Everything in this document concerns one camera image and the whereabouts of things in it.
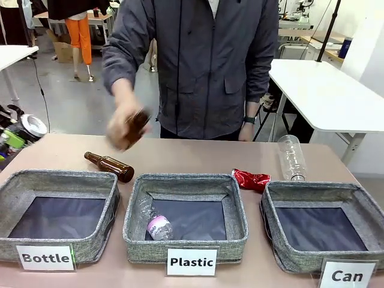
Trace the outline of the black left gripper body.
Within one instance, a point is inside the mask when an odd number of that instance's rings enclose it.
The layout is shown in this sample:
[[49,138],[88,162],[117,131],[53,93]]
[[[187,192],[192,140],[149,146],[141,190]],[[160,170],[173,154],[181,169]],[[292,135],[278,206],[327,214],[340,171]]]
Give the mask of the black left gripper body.
[[26,146],[26,140],[18,135],[20,125],[16,120],[6,128],[1,128],[1,162]]

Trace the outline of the person's right hand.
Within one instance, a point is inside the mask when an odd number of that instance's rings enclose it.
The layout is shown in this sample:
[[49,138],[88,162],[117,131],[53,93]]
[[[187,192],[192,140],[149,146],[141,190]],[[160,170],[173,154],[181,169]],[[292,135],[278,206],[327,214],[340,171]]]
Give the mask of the person's right hand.
[[120,151],[136,144],[148,131],[151,113],[136,101],[120,103],[108,124],[107,138]]

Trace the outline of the person's left hand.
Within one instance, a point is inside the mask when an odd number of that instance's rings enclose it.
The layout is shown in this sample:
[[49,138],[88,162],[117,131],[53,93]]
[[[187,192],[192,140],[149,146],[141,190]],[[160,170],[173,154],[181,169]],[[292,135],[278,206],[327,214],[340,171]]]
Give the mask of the person's left hand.
[[239,132],[238,140],[242,142],[251,142],[254,137],[254,124],[245,122]]

